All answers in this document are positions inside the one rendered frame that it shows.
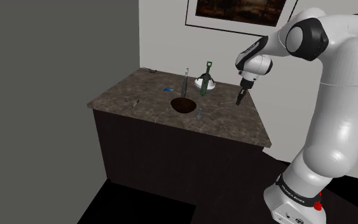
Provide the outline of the white bowl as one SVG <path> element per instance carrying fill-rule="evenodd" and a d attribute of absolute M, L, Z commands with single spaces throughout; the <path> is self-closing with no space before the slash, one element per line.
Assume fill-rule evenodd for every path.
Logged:
<path fill-rule="evenodd" d="M 195 84 L 195 86 L 196 86 L 196 88 L 197 88 L 198 90 L 201 90 L 201 87 L 202 87 L 202 79 L 201 79 L 201 78 L 197 78 L 197 79 L 194 81 L 194 84 Z M 216 86 L 216 84 L 215 84 L 212 80 L 209 80 L 208 85 L 207 85 L 207 91 L 214 90 L 214 89 L 215 89 L 215 86 Z"/>

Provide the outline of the dark brown bowl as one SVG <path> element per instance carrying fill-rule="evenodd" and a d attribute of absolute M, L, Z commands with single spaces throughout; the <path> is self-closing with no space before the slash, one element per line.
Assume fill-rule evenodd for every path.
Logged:
<path fill-rule="evenodd" d="M 178 113 L 190 113 L 196 109 L 196 103 L 185 97 L 172 99 L 170 105 Z"/>

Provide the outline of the framed dark landscape picture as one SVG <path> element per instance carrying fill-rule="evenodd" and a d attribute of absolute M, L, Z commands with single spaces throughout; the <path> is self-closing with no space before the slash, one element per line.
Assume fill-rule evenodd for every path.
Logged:
<path fill-rule="evenodd" d="M 292 17 L 298 0 L 188 0 L 185 24 L 250 36 L 267 36 Z"/>

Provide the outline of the dark cabinet with marble top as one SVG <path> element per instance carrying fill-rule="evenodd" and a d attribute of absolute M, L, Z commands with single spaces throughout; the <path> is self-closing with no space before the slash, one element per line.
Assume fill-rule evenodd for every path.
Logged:
<path fill-rule="evenodd" d="M 272 144 L 251 96 L 235 104 L 236 85 L 219 82 L 202 96 L 188 78 L 187 96 L 196 109 L 175 111 L 170 102 L 180 96 L 182 81 L 178 74 L 140 68 L 88 107 L 108 179 L 195 204 L 235 159 Z"/>

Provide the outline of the grey long-handled ladle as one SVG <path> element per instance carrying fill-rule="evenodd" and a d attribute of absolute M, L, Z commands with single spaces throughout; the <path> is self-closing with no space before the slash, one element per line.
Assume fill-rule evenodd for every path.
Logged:
<path fill-rule="evenodd" d="M 187 91 L 187 86 L 188 86 L 188 72 L 189 72 L 189 68 L 186 68 L 183 82 L 182 82 L 182 89 L 181 89 L 181 97 L 182 98 L 186 97 L 186 91 Z"/>

